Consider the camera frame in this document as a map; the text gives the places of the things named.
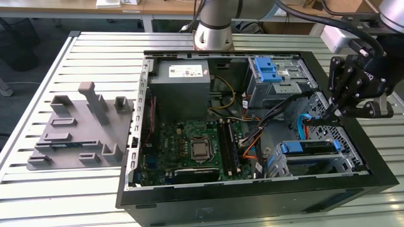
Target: floor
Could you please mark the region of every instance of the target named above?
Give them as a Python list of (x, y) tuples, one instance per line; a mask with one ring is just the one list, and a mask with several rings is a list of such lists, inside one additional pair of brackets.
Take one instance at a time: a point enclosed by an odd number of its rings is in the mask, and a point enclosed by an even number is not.
[[(113, 20), (113, 23), (109, 23), (105, 19), (62, 19), (59, 27), (54, 27), (57, 21), (51, 21), (51, 19), (30, 21), (41, 40), (41, 43), (34, 47), (38, 66), (29, 71), (15, 72), (0, 61), (0, 77), (5, 83), (39, 83), (42, 81), (69, 31), (142, 32), (142, 29), (137, 28), (137, 20)], [(13, 96), (0, 96), (0, 133), (11, 133), (38, 84), (9, 84), (9, 87), (13, 89)], [(6, 137), (0, 136), (0, 150), (5, 142)]]

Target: white box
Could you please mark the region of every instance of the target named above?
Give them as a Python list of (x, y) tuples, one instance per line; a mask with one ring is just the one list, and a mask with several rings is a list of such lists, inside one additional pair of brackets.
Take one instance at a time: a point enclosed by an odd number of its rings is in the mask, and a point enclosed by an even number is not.
[(137, 5), (139, 0), (119, 0), (122, 4)]
[(118, 0), (95, 0), (95, 8), (118, 8), (119, 1)]

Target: green circuit board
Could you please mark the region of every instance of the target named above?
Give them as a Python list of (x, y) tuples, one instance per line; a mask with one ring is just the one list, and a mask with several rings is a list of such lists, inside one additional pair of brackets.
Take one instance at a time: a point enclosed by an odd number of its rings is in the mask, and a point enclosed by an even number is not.
[[(178, 122), (161, 123), (158, 133), (158, 152), (145, 156), (142, 171), (142, 184), (165, 185), (166, 170), (190, 167), (218, 168), (218, 181), (250, 179), (250, 166), (243, 163), (238, 166), (241, 172), (227, 176), (222, 171), (222, 158), (219, 153), (219, 141), (215, 122)], [(242, 138), (241, 126), (237, 121), (231, 122), (234, 140)], [(190, 155), (190, 141), (207, 140), (210, 146), (210, 158), (202, 163), (195, 162)]]

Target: metal case frame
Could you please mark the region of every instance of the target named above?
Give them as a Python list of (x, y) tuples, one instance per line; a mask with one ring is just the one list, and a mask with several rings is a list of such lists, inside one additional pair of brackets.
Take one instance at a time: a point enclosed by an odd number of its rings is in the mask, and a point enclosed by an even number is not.
[[(151, 51), (157, 57), (201, 54), (195, 51)], [(226, 54), (297, 54), (327, 99), (327, 77), (310, 52), (209, 52)], [(123, 208), (141, 226), (163, 226), (286, 214), (329, 211), (354, 198), (383, 191), (398, 182), (355, 119), (339, 117), (341, 127), (359, 153), (370, 174), (350, 177), (298, 178), (289, 181), (171, 186), (123, 191), (126, 155), (119, 172), (117, 208)]]

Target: metal slat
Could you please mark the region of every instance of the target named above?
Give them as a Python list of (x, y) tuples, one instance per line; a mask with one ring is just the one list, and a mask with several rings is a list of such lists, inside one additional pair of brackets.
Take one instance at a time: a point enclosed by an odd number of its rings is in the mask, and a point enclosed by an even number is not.
[[(57, 84), (50, 84), (47, 86), (47, 89), (51, 92), (55, 92), (55, 91), (57, 92), (77, 91), (78, 86), (79, 86), (79, 83), (57, 83)], [(134, 91), (134, 90), (137, 90), (137, 88), (138, 88), (138, 82), (137, 81), (135, 82), (130, 81), (130, 82), (123, 82), (123, 83), (94, 83), (94, 91), (95, 92), (98, 92), (98, 91), (102, 91), (102, 92), (105, 92), (105, 91), (118, 91), (118, 90), (122, 90), (122, 91), (131, 90), (131, 91)]]
[(363, 130), (370, 138), (404, 136), (404, 126), (363, 127)]
[(135, 40), (135, 41), (190, 41), (191, 36), (182, 35), (81, 35), (77, 40)]
[[(102, 91), (98, 94), (102, 94), (105, 100), (113, 100), (117, 96), (125, 96), (126, 99), (135, 99), (137, 94), (134, 93), (134, 89), (130, 91)], [(77, 91), (63, 91), (63, 92), (51, 92), (43, 95), (43, 101), (51, 101), (54, 96), (69, 96), (70, 100), (85, 100), (83, 95), (81, 95)]]
[(142, 59), (66, 60), (63, 66), (141, 66)]
[(10, 171), (2, 178), (3, 182), (23, 182), (37, 180), (62, 180), (62, 179), (82, 179), (98, 177), (118, 177), (119, 169), (106, 170), (85, 170), (85, 171), (58, 171), (49, 173), (37, 173), (26, 170), (22, 166)]
[(67, 59), (142, 59), (142, 53), (69, 53)]
[(57, 77), (53, 79), (54, 83), (71, 83), (79, 80), (86, 80), (91, 82), (131, 82), (133, 80), (138, 80), (135, 78), (139, 77), (139, 73), (133, 74), (65, 74), (62, 77)]
[(115, 195), (109, 194), (9, 201), (0, 203), (0, 219), (115, 212), (114, 200)]
[(77, 40), (74, 46), (190, 46), (191, 41), (86, 41)]
[(7, 183), (0, 187), (0, 200), (105, 193), (114, 194), (117, 189), (118, 177)]
[(61, 67), (58, 74), (122, 74), (139, 73), (141, 68), (137, 66), (115, 67)]
[[(329, 53), (317, 37), (238, 34), (233, 40), (235, 50), (310, 51), (325, 72), (329, 70), (329, 59), (335, 56)], [(130, 216), (114, 208), (118, 167), (33, 172), (23, 165), (38, 140), (34, 136), (41, 134), (50, 116), (51, 108), (47, 104), (54, 95), (83, 100), (75, 92), (78, 83), (93, 81), (97, 94), (102, 94), (103, 99), (114, 99), (115, 96), (135, 99), (137, 88), (133, 85), (138, 82), (142, 51), (191, 50), (190, 41), (190, 34), (81, 33), (50, 78), (11, 147), (7, 162), (10, 167), (5, 169), (0, 184), (0, 199), (5, 199), (0, 203), (1, 226), (138, 226)], [(393, 108), (395, 115), (391, 119), (358, 119), (358, 122), (365, 126), (363, 130), (399, 185), (381, 194), (353, 200), (326, 213), (233, 220), (215, 223), (214, 226), (289, 226), (298, 222), (298, 226), (303, 227), (335, 227), (358, 221), (365, 226), (378, 226), (379, 223), (401, 226), (394, 224), (402, 224), (404, 220), (404, 215), (397, 214), (397, 211), (404, 210), (404, 135), (399, 131), (404, 116), (401, 107)]]

